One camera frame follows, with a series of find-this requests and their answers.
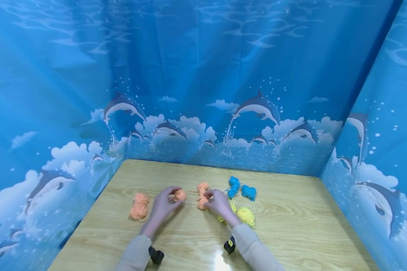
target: yellow yarn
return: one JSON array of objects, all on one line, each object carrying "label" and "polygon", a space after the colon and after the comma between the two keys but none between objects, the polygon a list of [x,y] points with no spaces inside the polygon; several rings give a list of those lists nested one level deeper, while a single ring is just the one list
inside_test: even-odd
[{"label": "yellow yarn", "polygon": [[[233,211],[234,213],[237,213],[237,208],[235,207],[235,200],[234,200],[234,199],[231,200],[230,205],[231,205],[232,211]],[[218,219],[221,223],[225,223],[225,224],[228,223],[228,222],[226,222],[226,220],[224,220],[223,217],[221,217],[221,216],[218,216],[217,219]]]},{"label": "yellow yarn", "polygon": [[255,228],[255,216],[249,208],[241,207],[237,211],[237,216],[243,223],[249,225],[250,228]]}]

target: orange yarn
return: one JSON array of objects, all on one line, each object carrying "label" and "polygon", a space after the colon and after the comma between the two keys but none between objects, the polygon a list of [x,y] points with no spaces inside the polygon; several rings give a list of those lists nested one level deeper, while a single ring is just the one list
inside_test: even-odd
[{"label": "orange yarn", "polygon": [[130,217],[135,220],[144,221],[144,218],[148,214],[149,197],[143,193],[136,193],[134,195],[133,207],[130,211]]},{"label": "orange yarn", "polygon": [[208,199],[203,194],[209,187],[210,187],[209,183],[200,183],[197,186],[197,192],[199,194],[199,198],[197,200],[198,201],[197,207],[201,210],[206,210],[204,204],[208,202]]},{"label": "orange yarn", "polygon": [[174,196],[175,201],[185,200],[186,198],[187,198],[187,194],[184,192],[183,189],[179,189],[175,192],[175,196]]}]

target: yarn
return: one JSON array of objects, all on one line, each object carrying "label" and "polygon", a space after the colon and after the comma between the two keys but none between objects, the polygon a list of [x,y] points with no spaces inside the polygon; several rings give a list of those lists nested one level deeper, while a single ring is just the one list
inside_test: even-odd
[{"label": "yarn", "polygon": [[255,216],[249,208],[241,207],[237,211],[237,216],[243,223],[249,225],[250,228],[255,228]]},{"label": "yarn", "polygon": [[197,207],[201,210],[206,210],[205,203],[208,202],[208,199],[203,195],[205,191],[210,187],[209,183],[200,183],[197,186],[197,193],[199,194]]},{"label": "yarn", "polygon": [[149,197],[143,193],[136,193],[134,195],[133,207],[130,211],[130,217],[135,220],[144,221],[148,214]]},{"label": "yarn", "polygon": [[[230,205],[231,205],[232,211],[236,214],[236,213],[237,213],[237,208],[235,207],[235,200],[234,200],[234,199],[231,200]],[[226,220],[224,220],[223,217],[221,217],[221,216],[218,216],[217,219],[218,219],[219,222],[221,222],[221,223],[225,223],[225,224],[228,223],[228,222],[227,222]]]},{"label": "yarn", "polygon": [[238,180],[234,176],[231,176],[229,179],[229,185],[231,187],[227,189],[228,197],[232,199],[238,193],[238,190],[240,190],[240,180]]},{"label": "yarn", "polygon": [[187,194],[183,189],[179,189],[175,192],[174,200],[175,202],[178,200],[185,200],[187,198]]},{"label": "yarn", "polygon": [[248,198],[250,201],[255,201],[257,190],[254,187],[243,185],[241,186],[241,196]]}]

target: blue yarn skein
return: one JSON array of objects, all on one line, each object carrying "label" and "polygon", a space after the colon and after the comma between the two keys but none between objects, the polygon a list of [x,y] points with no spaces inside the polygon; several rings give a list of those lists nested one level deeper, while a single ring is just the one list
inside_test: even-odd
[{"label": "blue yarn skein", "polygon": [[257,190],[254,187],[243,185],[241,186],[241,196],[249,198],[250,201],[255,201],[255,197],[257,196]]},{"label": "blue yarn skein", "polygon": [[240,180],[231,176],[229,179],[229,185],[231,187],[228,189],[228,197],[232,199],[238,193],[238,190],[240,190]]}]

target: beige sleeve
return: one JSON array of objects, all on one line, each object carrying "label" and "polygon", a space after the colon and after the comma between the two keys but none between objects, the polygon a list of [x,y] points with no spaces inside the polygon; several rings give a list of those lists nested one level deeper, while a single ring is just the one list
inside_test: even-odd
[{"label": "beige sleeve", "polygon": [[232,229],[232,236],[241,256],[254,271],[284,271],[276,257],[261,243],[247,224],[235,226]]},{"label": "beige sleeve", "polygon": [[132,240],[124,251],[115,271],[144,271],[149,261],[149,247],[151,239],[138,235]]}]

